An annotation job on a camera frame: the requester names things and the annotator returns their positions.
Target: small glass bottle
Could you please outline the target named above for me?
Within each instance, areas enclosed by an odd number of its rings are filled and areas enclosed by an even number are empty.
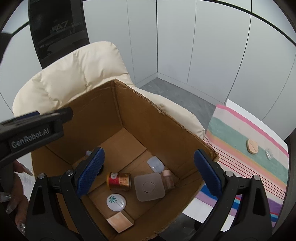
[[[163,171],[163,179],[164,179],[164,187],[166,191],[175,188],[174,181],[173,181],[173,174],[170,170]]]

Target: small plastic box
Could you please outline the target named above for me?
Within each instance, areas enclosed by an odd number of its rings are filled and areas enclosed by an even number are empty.
[[[165,169],[164,164],[157,158],[157,156],[151,157],[147,163],[154,172],[162,173],[162,171]]]
[[[165,196],[161,175],[157,172],[134,178],[137,199],[140,202],[151,201]]]

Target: striped towel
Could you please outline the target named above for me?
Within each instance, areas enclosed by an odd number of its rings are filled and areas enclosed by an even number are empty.
[[[259,152],[255,155],[247,150],[246,142],[249,138],[258,143]],[[287,187],[288,152],[251,121],[223,105],[217,105],[204,141],[217,151],[218,163],[224,171],[232,171],[238,177],[250,178],[254,174],[261,177],[268,198],[272,226],[274,226],[281,211]],[[273,154],[271,160],[266,157],[267,148]],[[202,187],[196,198],[212,207],[217,201],[206,185]],[[236,196],[230,215],[235,216],[240,198],[241,195]]]

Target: screw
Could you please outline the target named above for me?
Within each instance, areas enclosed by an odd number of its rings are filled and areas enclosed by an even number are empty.
[[[39,175],[38,175],[38,178],[39,179],[42,179],[42,178],[44,178],[45,177],[45,174],[44,173],[40,173]]]
[[[260,177],[259,177],[258,175],[254,175],[253,177],[254,177],[254,179],[255,179],[256,181],[259,181],[259,180],[260,180]]]
[[[74,171],[73,170],[68,170],[68,171],[66,171],[66,175],[67,176],[71,176],[71,175],[73,175],[73,173],[74,173]]]
[[[233,172],[232,171],[226,171],[225,174],[228,177],[232,177],[233,176]]]

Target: green stripe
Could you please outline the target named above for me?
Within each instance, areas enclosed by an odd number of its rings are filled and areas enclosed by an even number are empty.
[[[262,166],[264,169],[272,173],[278,179],[283,181],[285,184],[287,184],[288,170],[275,158],[268,160],[265,155],[265,150],[262,149],[260,146],[258,147],[259,152],[257,154],[253,155],[249,153],[246,145],[248,138],[246,138],[238,131],[232,129],[230,126],[226,125],[224,122],[216,117],[211,118],[208,129],[214,136],[218,137],[233,148],[237,149],[245,156],[249,157],[260,166]]]

